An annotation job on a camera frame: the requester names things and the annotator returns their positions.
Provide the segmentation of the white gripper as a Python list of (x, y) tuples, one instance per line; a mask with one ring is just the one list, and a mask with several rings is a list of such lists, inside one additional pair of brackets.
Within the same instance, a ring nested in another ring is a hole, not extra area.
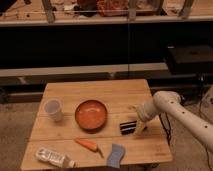
[(136, 136), (141, 135), (143, 130), (146, 128), (146, 124), (144, 122), (151, 121), (160, 114), (160, 110), (155, 106), (153, 100), (143, 102), (139, 105), (132, 105), (131, 109), (137, 113), (138, 118), (141, 120), (136, 123), (136, 128), (134, 131)]

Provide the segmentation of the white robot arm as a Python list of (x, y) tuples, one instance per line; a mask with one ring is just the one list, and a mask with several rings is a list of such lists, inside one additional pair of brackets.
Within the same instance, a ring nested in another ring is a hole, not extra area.
[(135, 134), (140, 135), (146, 124), (162, 113), (182, 124), (204, 147), (213, 153), (213, 125), (181, 105), (181, 96), (174, 91), (157, 91), (153, 97), (133, 106), (137, 113)]

